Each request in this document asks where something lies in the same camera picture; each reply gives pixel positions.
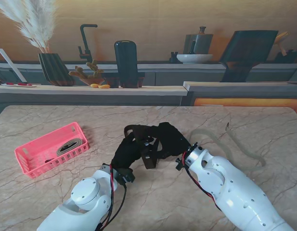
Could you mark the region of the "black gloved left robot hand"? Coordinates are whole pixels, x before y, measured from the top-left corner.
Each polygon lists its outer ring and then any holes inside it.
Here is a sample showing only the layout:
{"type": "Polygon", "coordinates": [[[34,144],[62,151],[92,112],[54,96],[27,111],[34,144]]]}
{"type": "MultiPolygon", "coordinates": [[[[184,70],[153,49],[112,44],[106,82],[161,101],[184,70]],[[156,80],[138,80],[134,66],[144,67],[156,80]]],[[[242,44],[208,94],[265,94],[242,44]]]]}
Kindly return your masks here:
{"type": "Polygon", "coordinates": [[[137,144],[133,132],[125,137],[111,161],[112,168],[128,169],[132,163],[141,158],[139,145],[137,144]]]}

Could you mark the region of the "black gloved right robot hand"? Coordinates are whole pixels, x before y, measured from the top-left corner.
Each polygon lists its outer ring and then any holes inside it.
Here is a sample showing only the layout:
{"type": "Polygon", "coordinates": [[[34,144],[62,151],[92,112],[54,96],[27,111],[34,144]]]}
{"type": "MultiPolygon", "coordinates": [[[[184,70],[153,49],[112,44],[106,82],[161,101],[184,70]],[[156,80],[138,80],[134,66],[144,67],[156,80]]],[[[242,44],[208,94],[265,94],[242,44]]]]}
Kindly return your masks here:
{"type": "Polygon", "coordinates": [[[146,129],[146,134],[160,141],[162,149],[155,153],[157,159],[166,159],[169,156],[178,156],[191,146],[180,131],[169,122],[160,123],[146,129]]]}

